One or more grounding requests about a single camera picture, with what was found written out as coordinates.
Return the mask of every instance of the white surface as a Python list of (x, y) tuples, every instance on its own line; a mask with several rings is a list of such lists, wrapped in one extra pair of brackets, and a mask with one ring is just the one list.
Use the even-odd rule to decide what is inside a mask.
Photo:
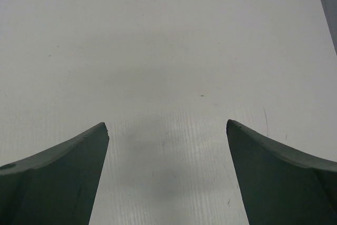
[(106, 122), (91, 224), (247, 224), (229, 118), (337, 161), (320, 0), (0, 0), (0, 42), (0, 164)]

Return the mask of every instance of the dark mark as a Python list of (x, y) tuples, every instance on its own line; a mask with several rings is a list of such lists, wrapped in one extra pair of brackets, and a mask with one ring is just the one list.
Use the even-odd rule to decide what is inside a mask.
[(230, 177), (230, 175), (228, 174), (227, 167), (225, 166), (225, 164), (223, 164), (223, 166), (225, 167), (226, 174), (227, 174), (228, 179), (230, 180), (231, 186), (232, 186), (232, 188), (234, 188), (233, 183), (232, 183), (232, 180), (231, 180), (231, 177)]
[(78, 204), (78, 200), (80, 198), (80, 195), (81, 195), (81, 192), (82, 192), (82, 186), (80, 187), (79, 191), (78, 191), (78, 194), (77, 194), (77, 198), (76, 198), (76, 202), (74, 204), (74, 208), (73, 208), (73, 211), (72, 211), (72, 215), (74, 215), (76, 209), (77, 209), (77, 204)]
[(3, 166), (0, 167), (0, 170), (7, 170), (7, 169), (13, 168), (15, 166), (16, 166), (15, 163), (5, 164), (5, 165), (3, 165)]
[(265, 122), (267, 124), (267, 137), (269, 137), (268, 119), (267, 119), (267, 114), (265, 112), (265, 108), (264, 107), (263, 107), (263, 111), (264, 111), (264, 116), (265, 116)]

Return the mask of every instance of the hole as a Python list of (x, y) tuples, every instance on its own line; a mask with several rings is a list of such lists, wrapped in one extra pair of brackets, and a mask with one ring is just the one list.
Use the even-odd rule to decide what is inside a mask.
[(1, 167), (0, 167), (0, 170), (10, 169), (10, 168), (13, 168), (13, 167), (15, 167), (15, 166), (16, 166), (15, 163), (5, 164), (4, 166), (1, 166)]

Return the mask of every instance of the curved edge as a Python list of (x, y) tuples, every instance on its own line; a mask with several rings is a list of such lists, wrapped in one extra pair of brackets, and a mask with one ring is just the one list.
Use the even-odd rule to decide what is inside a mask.
[(102, 129), (107, 132), (104, 122), (101, 122), (69, 140), (52, 146), (39, 153), (9, 164), (5, 164), (0, 167), (0, 177), (8, 174), (23, 172), (28, 169), (38, 169), (42, 166), (46, 166), (52, 162), (55, 162), (69, 153), (69, 151), (75, 148), (76, 145), (83, 141), (87, 136)]
[(337, 172), (337, 163), (326, 160), (323, 158), (318, 158), (316, 156), (304, 153), (283, 143), (272, 140), (264, 135), (257, 133), (256, 131), (248, 128), (247, 126), (234, 121), (228, 120), (226, 131), (230, 128), (239, 128), (241, 131), (245, 132), (247, 135), (252, 137), (252, 139), (259, 145), (263, 146), (269, 150), (272, 154), (281, 160), (292, 163), (296, 166), (303, 168), (312, 168), (317, 170), (332, 171)]

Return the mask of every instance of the dark green plastic piece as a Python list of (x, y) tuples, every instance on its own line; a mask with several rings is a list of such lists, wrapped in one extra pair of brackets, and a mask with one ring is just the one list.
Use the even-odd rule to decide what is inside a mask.
[(108, 142), (100, 123), (0, 167), (0, 224), (89, 224)]
[(337, 224), (337, 163), (232, 120), (227, 137), (250, 225)]

